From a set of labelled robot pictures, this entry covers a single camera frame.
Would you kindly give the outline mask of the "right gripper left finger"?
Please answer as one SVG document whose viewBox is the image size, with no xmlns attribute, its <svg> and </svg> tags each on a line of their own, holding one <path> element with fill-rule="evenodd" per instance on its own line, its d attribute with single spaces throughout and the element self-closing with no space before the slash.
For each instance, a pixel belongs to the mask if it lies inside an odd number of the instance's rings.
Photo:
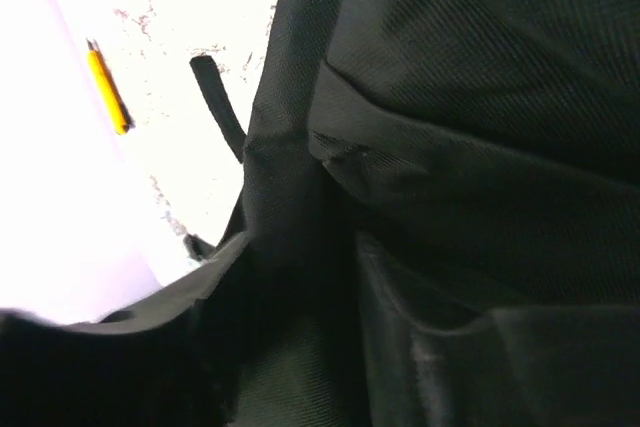
<svg viewBox="0 0 640 427">
<path fill-rule="evenodd" d="M 247 244 L 233 236 L 198 269 L 97 323 L 2 312 L 2 425 L 226 425 L 233 329 L 216 308 Z"/>
</svg>

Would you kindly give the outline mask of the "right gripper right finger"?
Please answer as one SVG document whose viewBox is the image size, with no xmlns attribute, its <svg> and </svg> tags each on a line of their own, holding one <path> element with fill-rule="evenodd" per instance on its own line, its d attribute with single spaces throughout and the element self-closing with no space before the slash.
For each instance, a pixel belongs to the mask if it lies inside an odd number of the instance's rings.
<svg viewBox="0 0 640 427">
<path fill-rule="evenodd" d="M 488 309 L 498 290 L 428 280 L 357 241 L 376 426 L 635 426 L 633 306 Z"/>
</svg>

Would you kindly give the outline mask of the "black student backpack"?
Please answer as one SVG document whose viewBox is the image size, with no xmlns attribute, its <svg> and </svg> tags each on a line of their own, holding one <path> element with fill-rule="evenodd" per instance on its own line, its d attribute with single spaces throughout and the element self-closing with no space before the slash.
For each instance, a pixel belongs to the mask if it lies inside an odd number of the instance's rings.
<svg viewBox="0 0 640 427">
<path fill-rule="evenodd" d="M 357 241 L 488 309 L 639 311 L 639 0 L 278 0 L 248 128 L 224 426 L 376 426 Z"/>
</svg>

